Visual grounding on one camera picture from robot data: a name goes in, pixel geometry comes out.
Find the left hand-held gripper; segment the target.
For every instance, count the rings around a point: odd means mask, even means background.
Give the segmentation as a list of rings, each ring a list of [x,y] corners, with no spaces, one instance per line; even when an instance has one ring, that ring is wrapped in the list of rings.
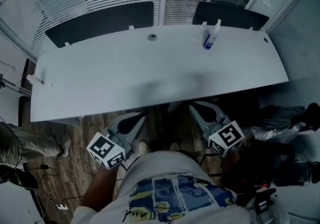
[[[139,137],[146,117],[142,112],[118,116],[110,128],[97,132],[86,149],[101,166],[110,170],[133,154],[132,143]]]

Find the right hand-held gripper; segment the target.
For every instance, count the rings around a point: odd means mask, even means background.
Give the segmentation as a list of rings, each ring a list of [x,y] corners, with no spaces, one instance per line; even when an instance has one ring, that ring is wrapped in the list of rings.
[[[189,111],[203,132],[208,131],[208,122],[220,122],[226,118],[225,113],[218,105],[208,101],[195,101],[194,104],[189,105]],[[207,146],[224,158],[237,150],[244,138],[245,135],[234,120],[212,133],[208,137]]]

